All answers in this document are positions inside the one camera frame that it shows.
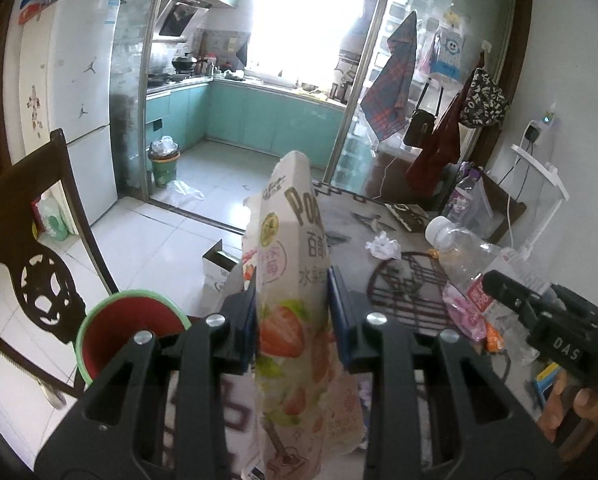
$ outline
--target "metal screw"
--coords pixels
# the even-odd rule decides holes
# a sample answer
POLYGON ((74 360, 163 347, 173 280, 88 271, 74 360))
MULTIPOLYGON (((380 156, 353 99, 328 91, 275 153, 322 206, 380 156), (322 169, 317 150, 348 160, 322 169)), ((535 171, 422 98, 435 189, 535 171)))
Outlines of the metal screw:
POLYGON ((225 323, 225 316, 222 314, 210 314, 210 316, 205 318, 205 323, 211 327, 221 326, 225 323))
POLYGON ((137 343, 137 345, 145 345, 152 338, 153 333, 149 330, 141 330, 141 332, 134 334, 134 342, 137 343))
POLYGON ((368 323, 375 326, 380 326, 388 323, 388 318, 382 314, 381 312, 371 312, 367 316, 365 316, 368 323))
POLYGON ((445 329, 441 334, 439 334, 439 337, 441 337, 441 339, 446 343, 456 343, 459 341, 459 334, 451 328, 445 329))

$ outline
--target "red label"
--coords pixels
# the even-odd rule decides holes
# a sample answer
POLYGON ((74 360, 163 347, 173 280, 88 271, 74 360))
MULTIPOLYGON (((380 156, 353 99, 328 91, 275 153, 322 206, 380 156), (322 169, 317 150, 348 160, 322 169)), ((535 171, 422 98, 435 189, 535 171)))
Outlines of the red label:
POLYGON ((482 274, 477 280, 473 282, 473 285, 468 289, 468 299, 474 303, 479 309, 479 312, 484 312, 492 303, 493 299, 484 292, 482 286, 482 280, 484 275, 482 274))

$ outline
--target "plaid cloth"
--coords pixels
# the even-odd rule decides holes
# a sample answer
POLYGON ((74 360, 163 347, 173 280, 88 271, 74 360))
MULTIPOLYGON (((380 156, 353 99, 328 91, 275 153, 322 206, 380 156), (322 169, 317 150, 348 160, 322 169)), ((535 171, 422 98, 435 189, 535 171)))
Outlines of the plaid cloth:
POLYGON ((388 39, 392 56, 361 101, 379 140, 404 129, 410 83, 417 60, 417 14, 412 11, 388 39))

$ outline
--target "yellow round logo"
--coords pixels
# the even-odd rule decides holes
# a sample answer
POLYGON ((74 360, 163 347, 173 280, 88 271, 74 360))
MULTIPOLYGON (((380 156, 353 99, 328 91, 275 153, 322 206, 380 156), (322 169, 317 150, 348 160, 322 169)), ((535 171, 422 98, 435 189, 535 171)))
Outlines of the yellow round logo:
POLYGON ((274 213, 269 213, 263 224, 261 224, 261 233, 259 234, 261 245, 268 247, 277 236, 278 231, 279 218, 274 213))

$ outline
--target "human hand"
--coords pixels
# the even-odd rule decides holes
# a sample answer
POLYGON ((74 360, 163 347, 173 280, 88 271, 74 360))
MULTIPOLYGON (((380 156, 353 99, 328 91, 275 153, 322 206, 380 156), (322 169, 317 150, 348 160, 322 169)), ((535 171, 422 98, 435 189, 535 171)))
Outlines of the human hand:
MULTIPOLYGON (((564 416, 566 416, 567 410, 562 402, 562 394, 567 383, 567 373, 562 370, 554 381, 553 391, 546 402, 544 412, 537 422, 539 429, 550 442, 554 442, 557 430, 563 423, 564 416)), ((560 448, 560 455, 566 462, 578 457, 598 432, 598 393, 589 388, 583 388, 574 398, 572 408, 581 419, 588 420, 591 424, 588 430, 572 446, 568 446, 568 449, 560 448)))

